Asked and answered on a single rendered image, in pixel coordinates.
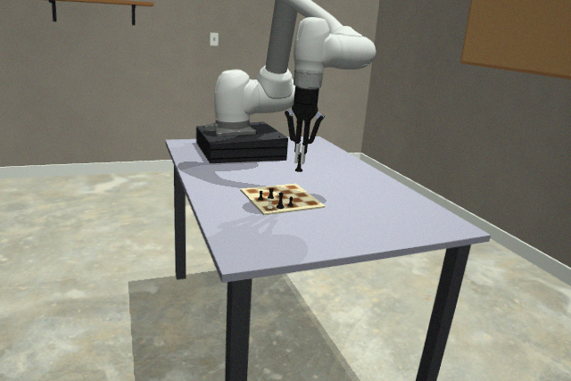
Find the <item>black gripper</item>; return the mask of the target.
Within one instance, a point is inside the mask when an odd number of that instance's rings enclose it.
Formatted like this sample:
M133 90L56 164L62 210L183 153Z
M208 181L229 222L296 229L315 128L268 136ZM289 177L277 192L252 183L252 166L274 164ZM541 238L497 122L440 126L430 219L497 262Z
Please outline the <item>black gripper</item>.
M308 144L311 144L319 129L320 122L325 118L324 115L319 113L318 109L319 88L307 89L295 87L294 91L294 105L292 109L285 111L287 117L288 129L290 140L295 142L295 157L294 163L299 161L298 154L301 149L301 136L302 136L302 122L304 121L304 133L302 142L302 156L301 164L305 163L305 154L307 153ZM294 113L293 113L294 112ZM294 119L293 114L297 118L296 135L294 132ZM316 115L316 122L310 135L310 120ZM300 139L299 139L300 138Z

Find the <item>chessboard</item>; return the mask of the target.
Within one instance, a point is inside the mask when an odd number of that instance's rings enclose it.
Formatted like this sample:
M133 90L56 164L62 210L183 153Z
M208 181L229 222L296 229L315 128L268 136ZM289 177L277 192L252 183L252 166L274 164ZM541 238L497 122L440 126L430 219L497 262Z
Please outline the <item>chessboard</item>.
M269 206L269 189L274 188L272 199L273 209L268 209ZM258 210L263 215L291 212L291 211L305 211L312 209L325 208L325 205L302 189L297 184L289 185L279 185L279 186L261 186L261 187L251 187L251 188L241 188L244 195L258 208ZM263 200L260 201L260 191L262 191ZM282 203L285 206L284 209L278 209L277 205L279 203L279 193L284 193L282 198ZM293 207L287 206L289 204L290 196L293 197L292 203Z

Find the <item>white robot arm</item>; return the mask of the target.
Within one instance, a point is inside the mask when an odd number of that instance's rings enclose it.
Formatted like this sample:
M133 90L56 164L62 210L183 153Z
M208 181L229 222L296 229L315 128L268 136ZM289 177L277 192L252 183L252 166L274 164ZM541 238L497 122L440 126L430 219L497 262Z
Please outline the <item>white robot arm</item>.
M287 67L297 13L306 18L296 32L292 80ZM343 26L311 0L276 0L266 67L256 80L250 80L242 70L221 73L215 87L216 122L205 125L205 130L215 132L217 137L254 135L256 130L251 128L249 116L291 108L295 86L321 88L323 71L318 70L362 69L375 56L375 45L368 38Z

